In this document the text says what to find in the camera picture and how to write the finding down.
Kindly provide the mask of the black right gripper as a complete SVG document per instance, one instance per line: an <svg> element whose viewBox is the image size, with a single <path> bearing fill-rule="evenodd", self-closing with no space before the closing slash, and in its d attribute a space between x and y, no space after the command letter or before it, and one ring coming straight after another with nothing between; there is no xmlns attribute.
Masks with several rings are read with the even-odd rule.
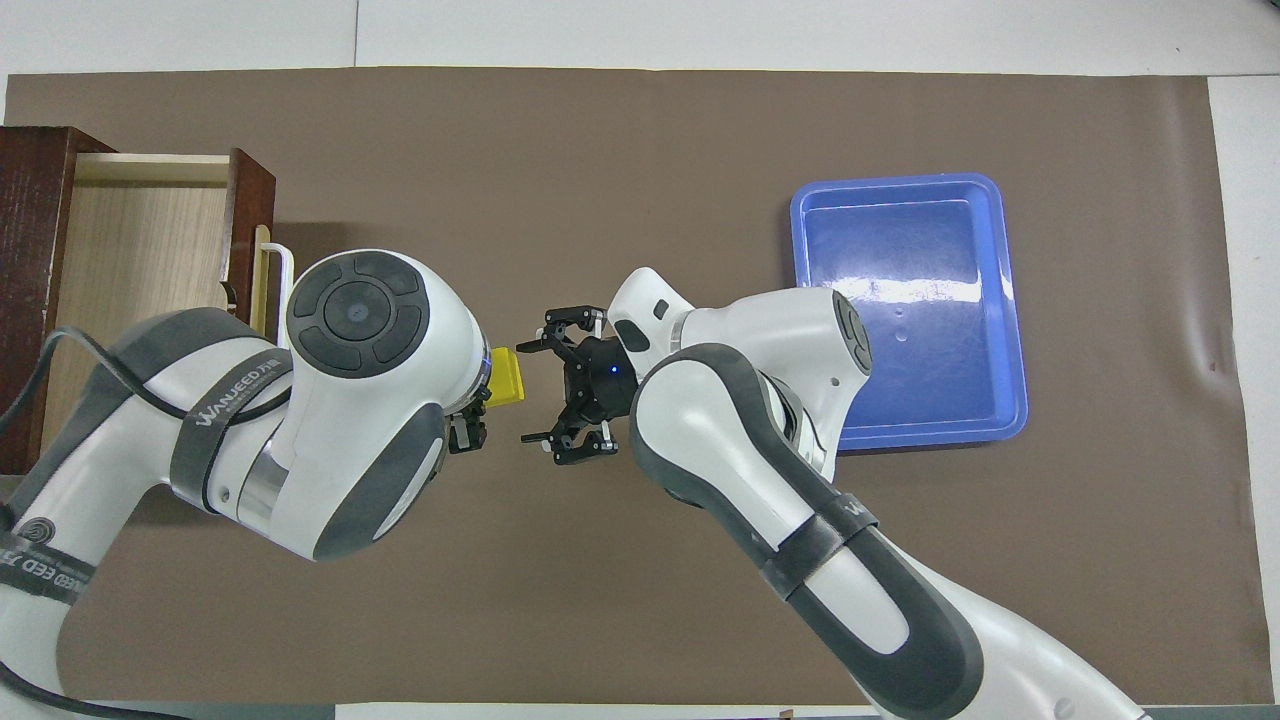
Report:
<svg viewBox="0 0 1280 720"><path fill-rule="evenodd" d="M591 305L553 307L544 313L535 338L515 346L518 354L550 350L564 363L564 410L549 430L521 434L521 443L539 445L556 465L568 466L616 455L609 420L631 413L636 372L618 337L602 338L605 310ZM570 327L588 334L579 342Z"/></svg>

